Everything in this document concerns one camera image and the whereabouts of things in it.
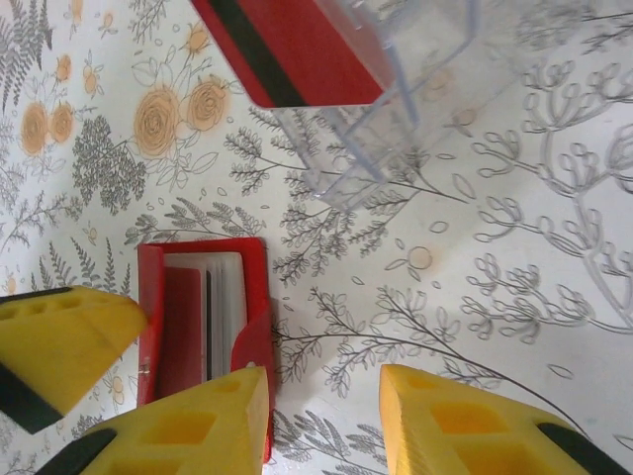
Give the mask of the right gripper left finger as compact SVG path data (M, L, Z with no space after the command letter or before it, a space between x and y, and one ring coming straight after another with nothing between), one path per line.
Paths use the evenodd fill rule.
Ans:
M267 373L233 371L87 430L49 474L259 474L269 426Z

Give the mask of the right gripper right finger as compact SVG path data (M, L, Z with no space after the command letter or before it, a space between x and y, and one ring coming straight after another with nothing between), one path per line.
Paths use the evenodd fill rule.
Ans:
M404 365L380 371L392 474L623 474L551 413Z

